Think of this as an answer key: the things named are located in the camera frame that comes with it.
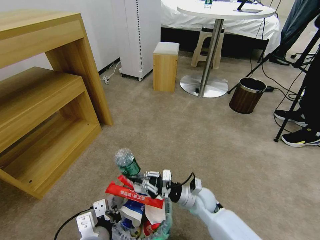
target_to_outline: white wall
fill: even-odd
[[[119,57],[111,0],[0,0],[0,6],[0,11],[29,8],[80,12],[97,69],[101,70]],[[0,80],[33,66],[52,69],[45,54],[40,54],[0,69]]]

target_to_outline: brown trash can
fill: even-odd
[[[266,88],[267,86],[258,79],[240,79],[229,103],[230,108],[238,113],[252,113]]]

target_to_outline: white bedsheet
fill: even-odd
[[[213,28],[214,19],[195,17],[177,11],[179,0],[161,0],[161,24],[171,28],[200,30],[203,26]],[[262,39],[263,19],[224,20],[227,33]],[[266,18],[263,39],[269,39],[265,55],[280,44],[280,24],[275,16]]]

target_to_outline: white cushion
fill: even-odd
[[[178,55],[179,43],[159,42],[153,51],[153,54]]]

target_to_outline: trash can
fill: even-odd
[[[169,199],[165,199],[166,207],[166,220],[164,220],[161,225],[155,230],[154,233],[150,234],[148,237],[143,238],[143,240],[166,240],[169,237],[170,229],[172,226],[172,202]],[[115,223],[112,227],[112,240],[137,240],[135,237],[131,237],[129,231],[125,231],[120,222]]]
[[[230,108],[242,114],[252,113],[266,88],[267,86],[258,79],[240,79],[229,103]]]

